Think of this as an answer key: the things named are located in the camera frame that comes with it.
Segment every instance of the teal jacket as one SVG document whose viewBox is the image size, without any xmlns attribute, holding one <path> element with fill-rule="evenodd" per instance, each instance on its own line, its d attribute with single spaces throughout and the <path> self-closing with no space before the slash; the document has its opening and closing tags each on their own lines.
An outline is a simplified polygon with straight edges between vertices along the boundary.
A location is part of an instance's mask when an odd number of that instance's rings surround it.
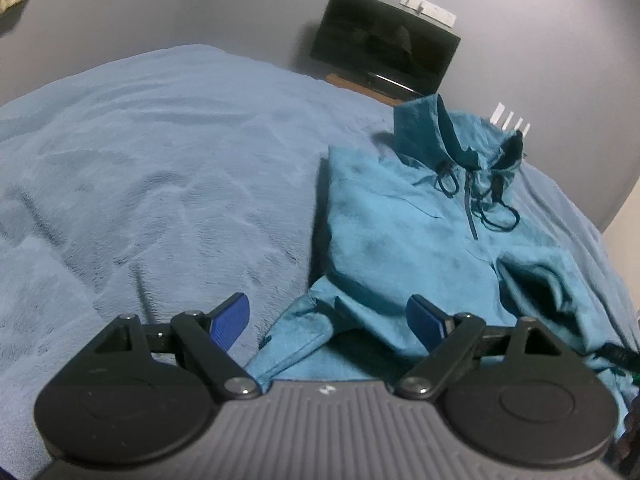
<svg viewBox="0 0 640 480">
<path fill-rule="evenodd" d="M 396 107 L 394 123 L 400 161 L 330 148 L 324 276 L 249 362 L 263 388 L 274 378 L 395 382 L 427 355 L 405 318 L 412 294 L 492 325 L 535 316 L 584 355 L 620 344 L 571 254 L 510 205 L 519 132 L 449 113 L 438 95 Z"/>
</svg>

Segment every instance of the black tv screen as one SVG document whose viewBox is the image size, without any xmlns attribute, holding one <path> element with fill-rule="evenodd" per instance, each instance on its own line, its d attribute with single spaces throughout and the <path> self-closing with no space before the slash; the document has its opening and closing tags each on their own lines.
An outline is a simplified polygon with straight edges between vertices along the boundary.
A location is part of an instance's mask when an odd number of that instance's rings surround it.
<svg viewBox="0 0 640 480">
<path fill-rule="evenodd" d="M 386 81 L 386 88 L 406 98 L 437 91 L 459 42 L 444 26 L 399 7 L 377 0 L 329 0 L 311 57 Z"/>
</svg>

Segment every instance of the screw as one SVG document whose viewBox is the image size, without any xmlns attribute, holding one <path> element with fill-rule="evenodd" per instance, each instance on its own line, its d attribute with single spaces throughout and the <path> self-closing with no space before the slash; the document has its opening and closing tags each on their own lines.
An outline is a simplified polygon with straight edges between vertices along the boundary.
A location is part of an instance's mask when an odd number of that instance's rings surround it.
<svg viewBox="0 0 640 480">
<path fill-rule="evenodd" d="M 225 382 L 225 388 L 232 394 L 245 396 L 254 393 L 258 385 L 247 377 L 233 377 Z"/>
<path fill-rule="evenodd" d="M 432 384 L 423 377 L 406 377 L 400 381 L 400 389 L 411 397 L 428 394 Z"/>
</svg>

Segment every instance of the bed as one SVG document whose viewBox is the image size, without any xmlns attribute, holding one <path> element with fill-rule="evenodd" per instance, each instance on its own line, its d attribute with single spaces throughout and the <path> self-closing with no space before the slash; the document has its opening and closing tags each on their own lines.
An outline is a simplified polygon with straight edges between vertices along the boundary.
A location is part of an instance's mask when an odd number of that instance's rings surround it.
<svg viewBox="0 0 640 480">
<path fill-rule="evenodd" d="M 395 156 L 391 132 L 389 106 L 201 45 L 109 63 L 1 107 L 0 465 L 27 479 L 48 463 L 35 397 L 121 312 L 164 322 L 244 292 L 251 319 L 230 352 L 244 365 L 319 275 L 328 146 Z M 637 346 L 597 229 L 529 164 L 514 189 Z"/>
</svg>

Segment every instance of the wooden tv stand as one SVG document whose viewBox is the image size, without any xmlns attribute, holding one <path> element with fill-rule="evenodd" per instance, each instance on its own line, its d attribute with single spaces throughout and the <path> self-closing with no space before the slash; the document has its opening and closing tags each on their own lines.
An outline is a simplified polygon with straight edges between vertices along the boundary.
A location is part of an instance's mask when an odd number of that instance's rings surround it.
<svg viewBox="0 0 640 480">
<path fill-rule="evenodd" d="M 357 92 L 358 94 L 371 97 L 376 101 L 380 101 L 381 103 L 384 103 L 385 105 L 396 106 L 404 102 L 400 99 L 393 99 L 392 97 L 376 92 L 375 90 L 372 90 L 371 88 L 367 88 L 366 86 L 362 86 L 357 83 L 348 81 L 347 79 L 340 77 L 337 74 L 329 74 L 326 77 L 326 81 L 328 83 L 331 83 L 334 86 L 337 86 L 338 88 L 346 88 L 347 90 Z"/>
</svg>

